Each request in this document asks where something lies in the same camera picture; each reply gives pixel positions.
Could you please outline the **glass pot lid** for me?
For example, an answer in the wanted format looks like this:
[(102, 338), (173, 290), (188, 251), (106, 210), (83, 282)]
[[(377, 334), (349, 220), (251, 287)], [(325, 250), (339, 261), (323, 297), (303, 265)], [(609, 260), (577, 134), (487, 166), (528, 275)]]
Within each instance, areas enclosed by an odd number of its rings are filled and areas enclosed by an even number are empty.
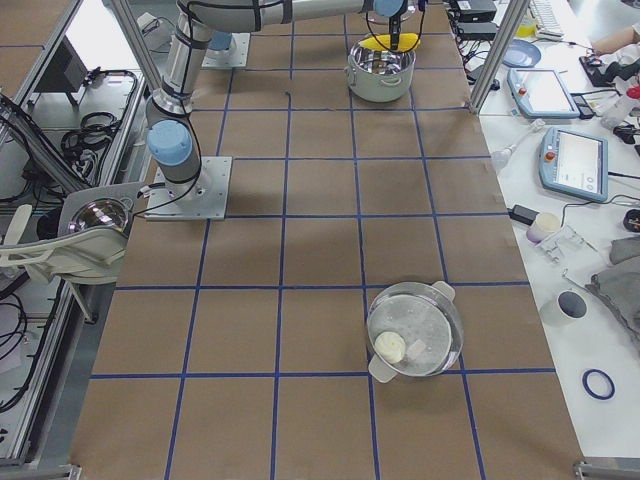
[(129, 210), (119, 200), (100, 198), (89, 202), (74, 213), (68, 224), (70, 233), (107, 226), (123, 232), (129, 223)]

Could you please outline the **white purple cup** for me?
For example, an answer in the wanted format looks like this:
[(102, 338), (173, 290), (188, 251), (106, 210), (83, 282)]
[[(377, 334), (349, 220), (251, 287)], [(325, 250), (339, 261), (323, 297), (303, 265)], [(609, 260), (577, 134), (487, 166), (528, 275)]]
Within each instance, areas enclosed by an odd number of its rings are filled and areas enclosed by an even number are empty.
[(526, 232), (526, 238), (537, 244), (561, 228), (560, 219), (548, 212), (539, 212)]

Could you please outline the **grey cloth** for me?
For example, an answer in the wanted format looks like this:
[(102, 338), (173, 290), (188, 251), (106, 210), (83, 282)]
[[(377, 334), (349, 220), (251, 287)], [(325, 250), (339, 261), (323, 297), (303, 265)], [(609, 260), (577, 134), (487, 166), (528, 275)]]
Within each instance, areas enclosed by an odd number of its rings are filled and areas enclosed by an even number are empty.
[(614, 315), (639, 347), (639, 238), (612, 242), (611, 267), (591, 276), (586, 289)]

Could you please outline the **teach pendant upper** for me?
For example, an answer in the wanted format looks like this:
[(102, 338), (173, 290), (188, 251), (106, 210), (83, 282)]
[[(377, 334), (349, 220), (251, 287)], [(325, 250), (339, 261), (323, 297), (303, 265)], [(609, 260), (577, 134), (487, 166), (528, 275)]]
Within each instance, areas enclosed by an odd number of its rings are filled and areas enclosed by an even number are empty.
[(553, 69), (510, 68), (507, 83), (520, 112), (530, 118), (574, 119), (579, 109)]

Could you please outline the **white steamed bun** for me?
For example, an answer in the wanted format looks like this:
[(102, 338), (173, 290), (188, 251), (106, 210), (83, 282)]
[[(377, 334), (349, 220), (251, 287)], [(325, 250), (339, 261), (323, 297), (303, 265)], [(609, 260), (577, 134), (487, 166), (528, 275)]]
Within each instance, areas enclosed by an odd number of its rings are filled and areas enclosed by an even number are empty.
[(406, 342), (398, 333), (385, 331), (376, 337), (374, 349), (377, 355), (387, 363), (397, 364), (405, 356)]

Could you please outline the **yellow corn cob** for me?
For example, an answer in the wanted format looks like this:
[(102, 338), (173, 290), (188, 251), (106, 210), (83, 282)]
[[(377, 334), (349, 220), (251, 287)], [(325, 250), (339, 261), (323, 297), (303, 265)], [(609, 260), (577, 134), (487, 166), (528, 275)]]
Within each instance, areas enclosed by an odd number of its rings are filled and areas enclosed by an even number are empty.
[(416, 33), (401, 33), (398, 39), (398, 45), (391, 45), (391, 36), (389, 34), (373, 35), (365, 37), (358, 42), (362, 48), (374, 51), (393, 51), (393, 52), (409, 52), (420, 44), (420, 36)]

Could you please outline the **teach pendant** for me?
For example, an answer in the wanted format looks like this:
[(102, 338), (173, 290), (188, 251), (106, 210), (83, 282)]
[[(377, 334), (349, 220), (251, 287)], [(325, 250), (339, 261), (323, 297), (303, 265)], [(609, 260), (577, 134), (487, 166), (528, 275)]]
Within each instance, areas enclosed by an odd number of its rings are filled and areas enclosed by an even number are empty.
[(530, 118), (574, 119), (579, 109), (553, 69), (510, 68), (507, 83), (520, 112)]
[(540, 144), (538, 173), (547, 190), (603, 203), (608, 198), (608, 141), (550, 127)]

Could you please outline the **glass steamer dish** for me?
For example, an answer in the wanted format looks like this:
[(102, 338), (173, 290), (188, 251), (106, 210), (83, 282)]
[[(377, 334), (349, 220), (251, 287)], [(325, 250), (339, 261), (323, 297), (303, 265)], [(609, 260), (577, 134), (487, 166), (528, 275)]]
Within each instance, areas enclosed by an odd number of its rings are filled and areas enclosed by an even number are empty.
[[(374, 298), (366, 328), (371, 352), (368, 370), (375, 380), (425, 378), (454, 365), (464, 342), (455, 295), (455, 289), (443, 281), (431, 285), (401, 282)], [(374, 349), (376, 337), (385, 331), (398, 333), (406, 342), (405, 356), (397, 364), (387, 363)]]

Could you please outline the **teach pendant lower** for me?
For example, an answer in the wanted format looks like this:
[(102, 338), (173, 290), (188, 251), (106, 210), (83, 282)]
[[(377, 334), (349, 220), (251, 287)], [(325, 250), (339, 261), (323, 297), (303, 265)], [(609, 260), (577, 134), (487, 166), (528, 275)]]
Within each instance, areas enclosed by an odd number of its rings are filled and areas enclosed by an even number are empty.
[(547, 190), (603, 203), (608, 198), (608, 141), (550, 127), (540, 144), (538, 173)]

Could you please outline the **aluminium frame post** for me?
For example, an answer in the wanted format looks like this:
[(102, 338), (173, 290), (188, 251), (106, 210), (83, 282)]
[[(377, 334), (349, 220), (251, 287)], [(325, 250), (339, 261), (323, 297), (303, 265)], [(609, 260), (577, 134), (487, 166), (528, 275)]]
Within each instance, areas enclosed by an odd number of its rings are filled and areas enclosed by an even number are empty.
[(527, 0), (512, 0), (507, 5), (496, 37), (483, 64), (482, 72), (469, 98), (468, 107), (472, 113), (478, 114), (481, 111), (504, 55), (528, 10), (528, 5)]

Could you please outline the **white cup dark inside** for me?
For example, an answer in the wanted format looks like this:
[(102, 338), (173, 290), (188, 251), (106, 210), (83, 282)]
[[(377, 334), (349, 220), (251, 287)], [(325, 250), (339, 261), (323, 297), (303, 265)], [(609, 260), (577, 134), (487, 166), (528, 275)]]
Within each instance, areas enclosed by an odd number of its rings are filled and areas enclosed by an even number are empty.
[(567, 326), (583, 319), (588, 312), (584, 298), (573, 290), (563, 290), (540, 309), (540, 318), (546, 325)]

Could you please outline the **white plastic chair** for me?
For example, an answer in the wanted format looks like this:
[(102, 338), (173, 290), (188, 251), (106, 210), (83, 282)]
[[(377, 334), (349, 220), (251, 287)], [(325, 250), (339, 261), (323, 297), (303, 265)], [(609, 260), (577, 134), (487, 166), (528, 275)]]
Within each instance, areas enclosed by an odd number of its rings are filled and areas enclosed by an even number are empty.
[(47, 284), (55, 277), (82, 285), (114, 283), (126, 253), (127, 237), (108, 226), (92, 227), (51, 240), (20, 243), (31, 217), (28, 204), (17, 208), (1, 245), (1, 267), (24, 269)]

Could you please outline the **white cooking pot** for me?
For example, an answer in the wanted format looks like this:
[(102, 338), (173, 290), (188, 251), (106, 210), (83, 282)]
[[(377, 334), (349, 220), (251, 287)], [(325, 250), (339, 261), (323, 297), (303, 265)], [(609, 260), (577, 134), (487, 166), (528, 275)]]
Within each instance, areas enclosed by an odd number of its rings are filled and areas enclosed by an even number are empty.
[(356, 96), (375, 103), (392, 102), (405, 95), (412, 82), (416, 53), (376, 51), (353, 44), (344, 68), (346, 84)]

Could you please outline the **blue plate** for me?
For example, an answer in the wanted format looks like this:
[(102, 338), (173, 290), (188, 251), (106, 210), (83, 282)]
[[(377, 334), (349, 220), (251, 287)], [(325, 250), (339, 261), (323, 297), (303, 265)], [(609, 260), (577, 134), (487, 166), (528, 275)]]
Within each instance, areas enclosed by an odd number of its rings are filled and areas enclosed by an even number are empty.
[(502, 63), (510, 68), (533, 68), (541, 58), (542, 53), (535, 44), (514, 38), (503, 56)]

